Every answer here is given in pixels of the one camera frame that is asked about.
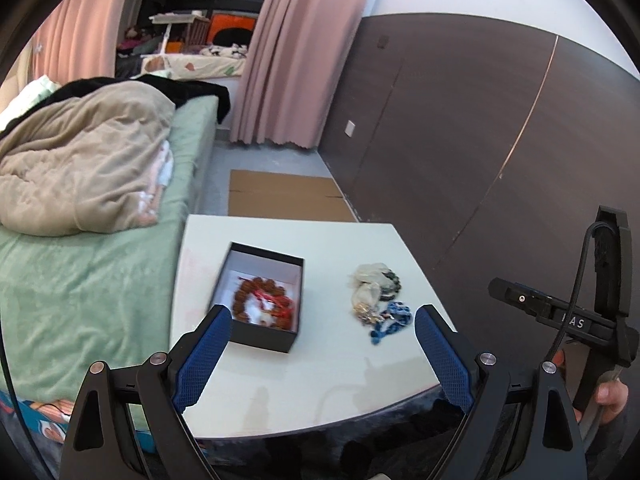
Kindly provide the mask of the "person's right hand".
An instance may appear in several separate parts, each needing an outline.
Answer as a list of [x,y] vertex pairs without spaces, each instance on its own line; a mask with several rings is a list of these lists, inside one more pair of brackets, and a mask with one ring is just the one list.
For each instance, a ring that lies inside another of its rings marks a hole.
[[[565,380],[571,389],[577,384],[577,373],[580,368],[576,367],[575,361],[567,362],[564,350],[559,350],[552,358],[552,363],[562,372]],[[626,408],[629,396],[629,389],[620,378],[601,382],[593,393],[592,400],[601,410],[600,426],[606,426]]]

